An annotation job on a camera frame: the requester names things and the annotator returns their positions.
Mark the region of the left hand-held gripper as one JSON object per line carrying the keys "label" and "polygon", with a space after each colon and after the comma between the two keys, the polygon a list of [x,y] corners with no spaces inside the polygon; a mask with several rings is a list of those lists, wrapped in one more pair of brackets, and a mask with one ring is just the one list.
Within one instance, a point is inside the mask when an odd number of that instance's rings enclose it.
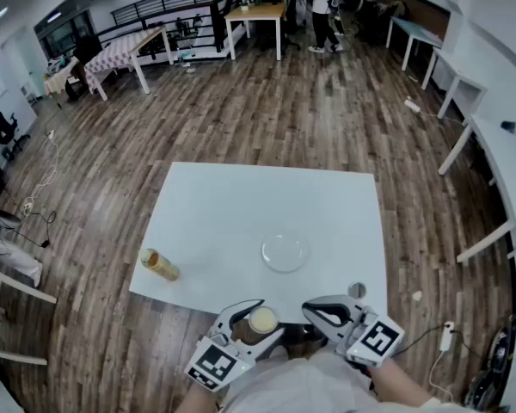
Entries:
{"label": "left hand-held gripper", "polygon": [[233,326],[264,304],[264,299],[244,300],[224,308],[209,329],[209,336],[197,342],[185,374],[210,392],[217,392],[249,371],[259,357],[275,346],[285,334],[280,328],[257,344],[232,341]]}

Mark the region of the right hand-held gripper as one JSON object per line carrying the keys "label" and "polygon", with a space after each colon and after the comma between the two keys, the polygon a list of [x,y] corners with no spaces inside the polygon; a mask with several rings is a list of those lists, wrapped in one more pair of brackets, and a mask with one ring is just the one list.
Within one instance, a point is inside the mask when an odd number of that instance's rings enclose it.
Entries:
{"label": "right hand-held gripper", "polygon": [[302,307],[306,319],[337,344],[339,356],[366,367],[381,367],[404,337],[404,330],[390,317],[347,294],[317,297]]}

